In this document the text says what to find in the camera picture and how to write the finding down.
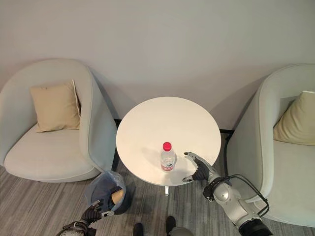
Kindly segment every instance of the person's foot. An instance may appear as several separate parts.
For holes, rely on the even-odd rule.
[[[133,226],[133,236],[143,236],[143,226],[141,223]]]
[[[176,220],[175,220],[175,218],[173,216],[168,216],[167,219],[166,219],[166,233],[167,233],[167,235],[175,227],[176,227]]]

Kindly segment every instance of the white round table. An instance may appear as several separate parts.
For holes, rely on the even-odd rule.
[[[160,153],[164,142],[170,142],[176,153],[175,167],[164,172]],[[159,97],[131,109],[119,125],[117,151],[124,165],[138,178],[166,187],[185,184],[184,177],[196,171],[196,165],[185,158],[191,151],[215,162],[221,147],[221,136],[213,117],[198,104],[178,97]]]

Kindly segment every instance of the bottle label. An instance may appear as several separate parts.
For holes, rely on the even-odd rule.
[[[162,167],[162,169],[163,169],[164,171],[171,171],[171,170],[174,169],[174,165],[172,165],[172,166],[170,166],[170,167],[165,167],[165,166],[161,165],[161,167]]]

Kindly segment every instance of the throw pillow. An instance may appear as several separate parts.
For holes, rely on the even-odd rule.
[[[303,91],[274,127],[274,140],[315,145],[315,92]]]
[[[74,81],[30,88],[37,114],[37,132],[79,129],[79,102]]]

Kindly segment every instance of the water bottle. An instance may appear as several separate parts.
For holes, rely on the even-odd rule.
[[[174,164],[175,153],[172,149],[172,145],[170,142],[165,142],[161,152],[161,167],[164,171],[171,171],[174,169]]]

